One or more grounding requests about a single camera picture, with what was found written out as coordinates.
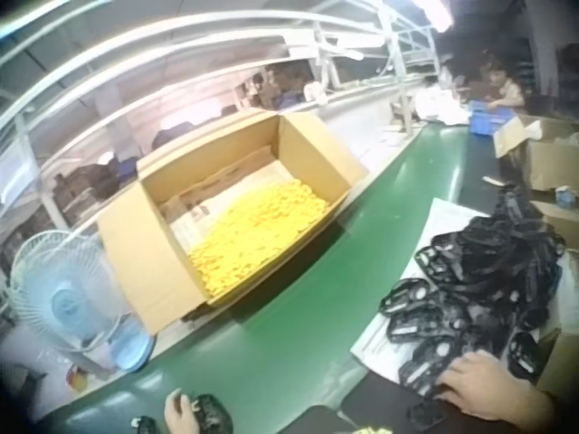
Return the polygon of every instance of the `pile of black plastic parts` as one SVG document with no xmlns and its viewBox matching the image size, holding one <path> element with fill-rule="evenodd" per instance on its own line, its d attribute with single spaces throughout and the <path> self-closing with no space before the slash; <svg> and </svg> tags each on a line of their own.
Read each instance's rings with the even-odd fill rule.
<svg viewBox="0 0 579 434">
<path fill-rule="evenodd" d="M 528 332 L 548 319 L 565 253 L 565 241 L 541 217 L 520 188 L 507 186 L 490 217 L 438 235 L 415 254 L 428 280 L 403 279 L 380 304 L 390 342 L 418 343 L 399 370 L 402 385 L 434 394 L 456 357 L 479 349 L 500 357 L 507 343 L 509 370 L 537 380 L 542 364 Z"/>
</svg>

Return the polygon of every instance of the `electric fan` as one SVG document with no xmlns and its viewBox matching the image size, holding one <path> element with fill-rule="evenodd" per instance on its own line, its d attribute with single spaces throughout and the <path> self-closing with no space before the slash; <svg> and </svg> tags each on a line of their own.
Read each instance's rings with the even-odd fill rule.
<svg viewBox="0 0 579 434">
<path fill-rule="evenodd" d="M 99 377 L 110 372 L 88 353 L 101 345 L 124 371 L 138 369 L 152 352 L 153 338 L 126 313 L 104 249 L 86 237 L 45 231 L 25 242 L 14 259 L 10 292 L 22 321 Z"/>
</svg>

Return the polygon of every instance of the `pile of yellow parts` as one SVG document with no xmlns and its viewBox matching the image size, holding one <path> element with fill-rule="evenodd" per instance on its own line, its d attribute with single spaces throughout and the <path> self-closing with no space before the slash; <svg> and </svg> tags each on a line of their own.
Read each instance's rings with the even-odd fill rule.
<svg viewBox="0 0 579 434">
<path fill-rule="evenodd" d="M 372 428 L 363 428 L 356 431 L 354 434 L 392 434 L 392 431 L 386 428 L 375 430 Z"/>
<path fill-rule="evenodd" d="M 189 252 L 205 287 L 217 296 L 287 249 L 328 208 L 299 180 L 245 194 Z"/>
</svg>

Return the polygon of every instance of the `blue crate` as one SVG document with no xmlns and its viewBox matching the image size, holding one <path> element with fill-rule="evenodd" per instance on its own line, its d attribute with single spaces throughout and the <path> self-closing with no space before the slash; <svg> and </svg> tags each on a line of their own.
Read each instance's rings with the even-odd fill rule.
<svg viewBox="0 0 579 434">
<path fill-rule="evenodd" d="M 516 116 L 513 109 L 506 107 L 488 111 L 487 103 L 483 101 L 472 101 L 470 109 L 472 110 L 470 132 L 481 136 L 492 136 Z"/>
</svg>

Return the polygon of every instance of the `person's right hand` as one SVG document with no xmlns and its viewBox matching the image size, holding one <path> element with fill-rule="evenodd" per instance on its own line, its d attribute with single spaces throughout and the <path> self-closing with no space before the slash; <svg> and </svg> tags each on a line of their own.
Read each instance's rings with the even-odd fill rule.
<svg viewBox="0 0 579 434">
<path fill-rule="evenodd" d="M 526 381 L 513 377 L 484 351 L 451 363 L 437 384 L 449 387 L 439 398 L 486 420 L 506 420 L 522 430 L 540 429 L 553 417 L 553 403 Z"/>
<path fill-rule="evenodd" d="M 193 414 L 189 397 L 180 389 L 165 400 L 165 423 L 171 434 L 199 434 L 199 424 Z"/>
</svg>

